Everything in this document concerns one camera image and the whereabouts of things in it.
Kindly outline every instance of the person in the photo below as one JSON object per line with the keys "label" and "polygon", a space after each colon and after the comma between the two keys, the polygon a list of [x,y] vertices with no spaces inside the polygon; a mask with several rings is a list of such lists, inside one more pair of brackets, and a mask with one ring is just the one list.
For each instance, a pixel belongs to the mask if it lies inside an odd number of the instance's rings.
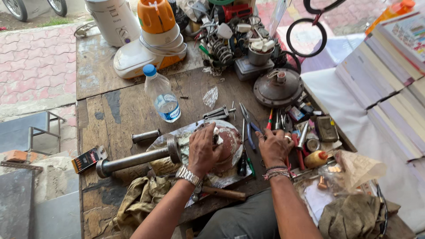
{"label": "person", "polygon": [[[215,123],[211,123],[189,139],[187,169],[200,179],[212,169],[223,148],[223,145],[213,147],[214,128]],[[283,130],[264,129],[264,132],[265,136],[261,132],[255,134],[266,168],[286,168],[284,160],[294,147],[290,137],[285,137],[290,134]],[[287,175],[279,170],[274,174],[269,174],[271,189],[249,197],[240,205],[218,210],[196,238],[322,238]],[[188,180],[177,180],[130,239],[171,238],[194,189],[195,185]]]}

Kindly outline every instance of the silver metal watch strap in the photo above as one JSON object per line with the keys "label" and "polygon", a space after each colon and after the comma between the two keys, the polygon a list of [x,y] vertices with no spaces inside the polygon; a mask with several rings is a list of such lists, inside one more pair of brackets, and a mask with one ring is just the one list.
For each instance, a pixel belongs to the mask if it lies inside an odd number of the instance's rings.
{"label": "silver metal watch strap", "polygon": [[176,178],[185,179],[195,185],[196,187],[200,187],[202,184],[202,179],[198,176],[194,175],[185,165],[182,165],[176,173]]}

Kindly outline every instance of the worn wooden table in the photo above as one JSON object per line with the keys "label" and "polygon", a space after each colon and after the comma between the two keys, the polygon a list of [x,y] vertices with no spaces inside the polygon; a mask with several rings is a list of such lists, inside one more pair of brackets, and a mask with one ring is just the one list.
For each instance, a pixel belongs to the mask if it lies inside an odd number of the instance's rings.
{"label": "worn wooden table", "polygon": [[[84,153],[96,145],[105,147],[109,160],[144,152],[153,141],[135,145],[131,140],[131,134],[157,128],[164,134],[200,120],[202,114],[211,111],[203,103],[202,97],[215,86],[218,88],[216,108],[222,105],[231,106],[232,101],[235,102],[235,106],[242,102],[251,112],[254,122],[261,128],[266,127],[270,109],[255,100],[252,93],[254,82],[240,82],[232,68],[219,77],[203,73],[199,63],[200,57],[193,50],[189,50],[188,59],[162,71],[170,80],[172,91],[176,96],[188,95],[189,99],[179,101],[181,107],[179,120],[172,124],[161,120],[150,98],[144,93],[143,78],[139,78],[137,82],[119,78],[112,68],[116,48],[102,42],[104,41],[99,35],[77,42],[79,153]],[[308,88],[306,92],[317,109],[320,109],[322,105],[315,101],[316,98]],[[233,117],[230,117],[229,121],[241,131],[243,116],[239,107],[236,108],[236,121]],[[339,133],[343,146],[347,150],[355,151],[343,132]],[[260,154],[254,153],[248,144],[246,149],[256,173],[264,174],[265,168],[260,165]],[[298,164],[295,154],[290,155],[290,161],[292,165]],[[116,216],[127,191],[126,186],[133,179],[146,175],[147,171],[146,165],[140,165],[115,172],[107,179],[101,179],[92,167],[80,175],[83,238],[124,238],[120,232],[114,231],[109,222]],[[253,195],[267,187],[269,183],[260,177],[256,180],[248,177],[227,188]],[[179,222],[193,220],[232,202],[234,200],[207,197],[191,208],[186,208]]]}

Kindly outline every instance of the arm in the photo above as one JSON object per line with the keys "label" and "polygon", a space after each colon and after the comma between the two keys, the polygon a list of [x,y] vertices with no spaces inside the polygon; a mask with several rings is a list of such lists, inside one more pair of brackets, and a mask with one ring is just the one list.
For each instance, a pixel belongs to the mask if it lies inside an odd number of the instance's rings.
{"label": "arm", "polygon": [[[218,158],[223,145],[213,150],[213,131],[215,123],[196,131],[189,138],[189,169],[199,178],[203,178]],[[130,239],[171,238],[174,229],[192,195],[195,186],[187,180],[179,179],[171,190],[161,199],[152,212],[136,229]]]}
{"label": "arm", "polygon": [[[255,134],[266,168],[285,165],[285,158],[294,147],[294,142],[285,138],[285,134],[290,134],[283,130],[264,131],[267,140],[260,132]],[[281,238],[322,238],[289,178],[283,175],[272,177],[270,185]]]}

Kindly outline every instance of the hand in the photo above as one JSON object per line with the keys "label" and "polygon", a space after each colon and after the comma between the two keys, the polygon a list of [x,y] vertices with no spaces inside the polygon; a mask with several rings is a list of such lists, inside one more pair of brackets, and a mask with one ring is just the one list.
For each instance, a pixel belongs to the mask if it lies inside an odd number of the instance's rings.
{"label": "hand", "polygon": [[291,134],[285,133],[281,129],[271,131],[265,128],[264,132],[267,140],[261,132],[257,131],[255,134],[266,168],[285,165],[285,159],[295,145],[293,141],[285,138],[285,135],[291,137]]}
{"label": "hand", "polygon": [[215,122],[196,131],[189,138],[189,166],[187,169],[202,179],[218,161],[223,144],[213,150]]}

